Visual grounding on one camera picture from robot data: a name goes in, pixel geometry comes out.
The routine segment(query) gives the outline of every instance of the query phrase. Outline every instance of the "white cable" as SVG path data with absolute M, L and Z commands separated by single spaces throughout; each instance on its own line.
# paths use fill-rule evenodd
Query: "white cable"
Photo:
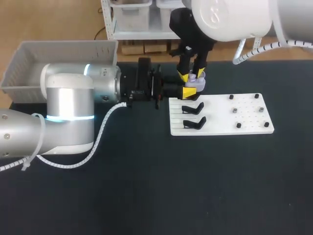
M 44 137 L 45 137 L 45 118 L 44 118 L 44 116 L 42 116 L 41 114 L 36 114 L 36 113 L 32 114 L 32 116 L 38 116 L 40 119 L 41 130 L 40 130 L 40 135 L 39 135 L 39 141 L 38 141 L 37 147 L 35 148 L 33 154 L 30 156 L 29 159 L 27 159 L 26 162 L 24 162 L 22 171 L 25 171 L 30 166 L 30 163 L 34 160 L 36 155 L 39 153 L 39 151 L 43 145 Z
M 47 159 L 43 158 L 41 155 L 37 155 L 37 157 L 43 161 L 44 163 L 50 165 L 50 166 L 53 166 L 53 167 L 57 167 L 57 168 L 64 168 L 64 169 L 73 169 L 73 168 L 77 168 L 83 164 L 85 164 L 87 161 L 89 161 L 89 159 L 93 156 L 93 154 L 95 153 L 97 147 L 98 147 L 98 144 L 100 142 L 100 139 L 101 139 L 101 136 L 102 136 L 102 133 L 103 133 L 103 129 L 107 123 L 107 120 L 109 118 L 109 116 L 111 115 L 111 113 L 114 112 L 114 110 L 118 109 L 118 108 L 121 108 L 121 107 L 126 107 L 126 103 L 123 102 L 123 103 L 119 103 L 119 104 L 116 104 L 114 105 L 108 112 L 107 114 L 105 115 L 103 121 L 102 121 L 102 124 L 101 124 L 101 127 L 100 127 L 100 131 L 99 131 L 99 134 L 97 136 L 97 139 L 92 147 L 92 150 L 91 152 L 89 153 L 89 155 L 84 159 L 82 160 L 81 162 L 77 163 L 77 164 L 73 164 L 73 165 L 62 165 L 62 164 L 57 164 L 57 163 L 53 163 L 53 162 L 50 162 L 48 161 Z
M 287 45 L 290 47 L 305 47 L 305 48 L 313 48 L 313 43 L 305 43 L 302 41 L 295 41 L 295 40 L 288 40 L 286 41 Z M 247 59 L 256 56 L 258 54 L 261 54 L 263 52 L 269 51 L 269 50 L 274 50 L 277 48 L 281 48 L 283 47 L 281 45 L 280 42 L 276 42 L 276 43 L 271 43 L 271 44 L 266 44 L 263 47 L 259 47 L 256 50 L 252 50 L 250 52 L 248 52 L 247 54 L 240 56 L 240 57 L 236 57 L 238 55 L 238 53 L 236 53 L 234 59 L 233 59 L 233 64 L 238 65 L 240 63 L 242 63 L 243 61 L 246 61 Z
M 27 167 L 30 166 L 31 161 L 35 158 L 35 156 L 38 154 L 42 144 L 43 144 L 43 140 L 44 140 L 44 136 L 45 136 L 45 119 L 41 114 L 32 114 L 32 116 L 38 116 L 40 118 L 40 122 L 41 122 L 41 132 L 39 135 L 39 142 L 37 144 L 37 147 L 35 149 L 35 151 L 33 152 L 33 154 L 31 156 L 27 156 L 25 158 L 22 158 L 16 162 L 10 163 L 8 165 L 4 165 L 0 167 L 0 172 L 10 169 L 12 167 L 18 166 L 23 164 L 23 168 L 22 170 L 26 170 Z
M 20 164 L 23 164 L 23 163 L 26 162 L 29 158 L 30 158 L 30 157 L 25 157 L 25 158 L 22 158 L 22 159 L 20 159 L 20 160 L 18 160 L 18 161 L 16 161 L 16 162 L 11 163 L 11 164 L 1 166 L 1 167 L 0 167 L 0 172 L 1 172 L 1 171 L 4 171 L 4 170 L 7 170 L 7 169 L 10 169 L 10 168 L 12 168 L 12 167 L 18 166 L 18 165 L 20 165 Z
M 243 52 L 243 49 L 245 47 L 245 43 L 246 43 L 246 39 L 240 40 L 234 59 L 238 59 L 241 56 L 241 53 Z

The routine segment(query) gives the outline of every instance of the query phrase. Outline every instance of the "white pegboard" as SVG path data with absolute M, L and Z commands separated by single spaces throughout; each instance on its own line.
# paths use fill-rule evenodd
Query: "white pegboard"
M 263 96 L 255 98 L 256 94 L 201 95 L 197 101 L 169 99 L 170 125 L 173 136 L 217 136 L 217 135 L 253 135 L 272 134 L 274 126 L 270 119 Z M 183 114 L 183 105 L 197 108 L 203 102 L 204 108 L 198 115 Z M 185 128 L 184 120 L 199 122 L 206 117 L 206 123 L 201 130 Z

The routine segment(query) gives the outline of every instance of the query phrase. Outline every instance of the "white storage bin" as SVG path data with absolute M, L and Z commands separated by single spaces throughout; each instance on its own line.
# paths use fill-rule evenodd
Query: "white storage bin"
M 113 4 L 117 27 L 120 31 L 148 31 L 149 7 L 152 0 L 141 4 Z
M 177 8 L 185 7 L 181 0 L 156 0 L 156 5 L 161 11 L 161 23 L 163 32 L 172 32 L 170 29 L 171 13 Z

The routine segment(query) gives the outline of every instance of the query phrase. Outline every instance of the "black clip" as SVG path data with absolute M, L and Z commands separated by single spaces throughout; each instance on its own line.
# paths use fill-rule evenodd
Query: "black clip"
M 189 106 L 182 106 L 181 110 L 182 110 L 182 113 L 198 115 L 202 111 L 203 108 L 204 108 L 204 103 L 202 102 L 199 104 L 199 106 L 196 109 L 191 108 Z
M 182 123 L 184 125 L 184 128 L 192 128 L 192 129 L 196 129 L 196 130 L 201 130 L 201 128 L 206 123 L 206 117 L 203 117 L 199 121 L 199 123 L 196 123 L 196 122 L 193 122 L 193 121 L 188 121 L 188 120 L 184 120 Z

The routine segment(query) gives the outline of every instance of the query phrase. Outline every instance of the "black cord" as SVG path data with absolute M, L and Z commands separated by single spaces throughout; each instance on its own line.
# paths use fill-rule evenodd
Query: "black cord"
M 102 14 L 103 13 L 103 11 L 102 11 L 102 8 L 100 7 L 100 8 L 98 8 L 98 13 L 100 13 L 100 14 Z M 104 26 L 102 29 L 100 29 L 98 32 L 97 32 L 97 34 L 96 34 L 96 36 L 94 37 L 94 40 L 96 40 L 96 38 L 97 38 L 97 36 L 99 35 L 99 33 L 102 31 L 102 30 L 104 30 L 106 27 Z
M 96 38 L 97 38 L 97 36 L 99 35 L 99 33 L 102 31 L 102 30 L 104 30 L 106 27 L 104 26 L 102 29 L 100 29 L 98 32 L 97 32 L 97 34 L 96 34 L 96 36 L 94 37 L 94 40 L 96 40 Z

